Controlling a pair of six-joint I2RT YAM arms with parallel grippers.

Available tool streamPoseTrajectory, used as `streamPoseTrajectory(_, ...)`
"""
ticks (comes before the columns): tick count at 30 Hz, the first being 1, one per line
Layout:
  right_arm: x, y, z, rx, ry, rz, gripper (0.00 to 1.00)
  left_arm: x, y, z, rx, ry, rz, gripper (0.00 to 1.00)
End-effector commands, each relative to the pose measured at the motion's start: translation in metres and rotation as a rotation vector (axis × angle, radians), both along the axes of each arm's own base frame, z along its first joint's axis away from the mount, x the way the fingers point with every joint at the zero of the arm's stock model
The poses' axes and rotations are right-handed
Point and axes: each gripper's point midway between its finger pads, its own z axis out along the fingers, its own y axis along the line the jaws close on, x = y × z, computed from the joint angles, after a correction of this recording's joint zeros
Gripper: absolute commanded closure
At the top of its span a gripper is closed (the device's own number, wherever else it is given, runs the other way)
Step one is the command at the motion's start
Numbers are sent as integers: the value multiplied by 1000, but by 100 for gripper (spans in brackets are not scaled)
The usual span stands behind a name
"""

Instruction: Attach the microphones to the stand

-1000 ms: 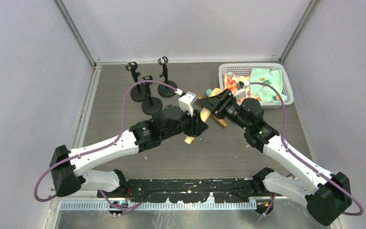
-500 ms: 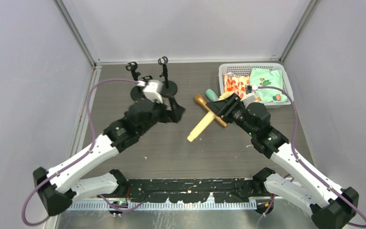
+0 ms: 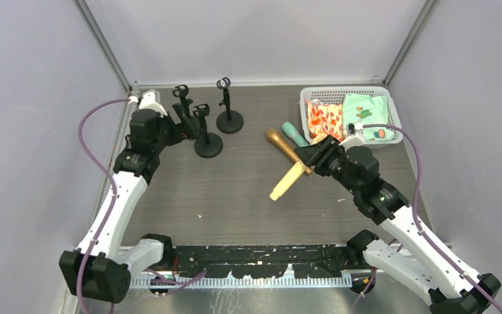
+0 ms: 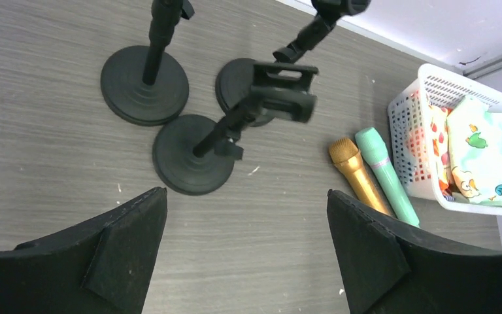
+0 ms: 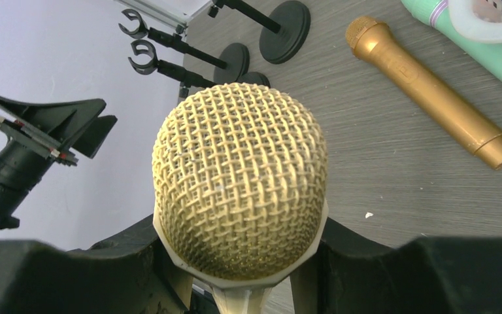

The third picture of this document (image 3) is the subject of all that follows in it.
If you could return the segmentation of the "beige microphone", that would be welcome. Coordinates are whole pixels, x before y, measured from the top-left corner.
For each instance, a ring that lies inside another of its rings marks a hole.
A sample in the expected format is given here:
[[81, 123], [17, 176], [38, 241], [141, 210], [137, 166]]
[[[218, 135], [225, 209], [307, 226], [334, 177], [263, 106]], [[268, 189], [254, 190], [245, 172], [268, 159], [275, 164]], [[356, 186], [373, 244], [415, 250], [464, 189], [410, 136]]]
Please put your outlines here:
[[312, 172], [312, 168], [306, 166], [302, 161], [294, 163], [290, 170], [273, 188], [272, 192], [269, 194], [270, 199], [273, 201], [278, 200], [300, 178], [300, 176], [302, 176], [302, 174], [310, 175]]

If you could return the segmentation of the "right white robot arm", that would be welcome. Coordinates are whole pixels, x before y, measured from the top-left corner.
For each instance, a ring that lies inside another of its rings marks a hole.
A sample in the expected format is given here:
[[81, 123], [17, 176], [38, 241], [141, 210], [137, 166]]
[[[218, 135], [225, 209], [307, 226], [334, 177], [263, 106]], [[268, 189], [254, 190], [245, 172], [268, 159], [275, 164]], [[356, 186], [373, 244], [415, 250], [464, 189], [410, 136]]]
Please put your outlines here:
[[328, 137], [295, 153], [315, 173], [343, 185], [358, 210], [413, 255], [403, 256], [368, 230], [347, 243], [368, 265], [423, 299], [431, 313], [483, 313], [495, 303], [499, 279], [470, 267], [435, 236], [407, 198], [381, 178], [379, 162], [369, 148], [344, 148]]

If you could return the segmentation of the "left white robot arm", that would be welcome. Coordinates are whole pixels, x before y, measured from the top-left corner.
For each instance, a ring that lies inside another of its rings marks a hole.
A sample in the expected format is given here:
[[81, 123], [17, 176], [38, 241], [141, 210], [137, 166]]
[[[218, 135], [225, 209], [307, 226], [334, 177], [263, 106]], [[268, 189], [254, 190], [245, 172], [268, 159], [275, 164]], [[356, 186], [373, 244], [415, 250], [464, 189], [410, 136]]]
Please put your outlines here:
[[148, 188], [166, 147], [185, 139], [181, 130], [159, 103], [139, 105], [131, 115], [126, 145], [116, 157], [107, 200], [77, 247], [64, 251], [59, 268], [70, 293], [83, 298], [119, 304], [131, 279], [153, 265], [174, 259], [171, 238], [146, 234], [131, 249], [120, 244], [135, 206]]

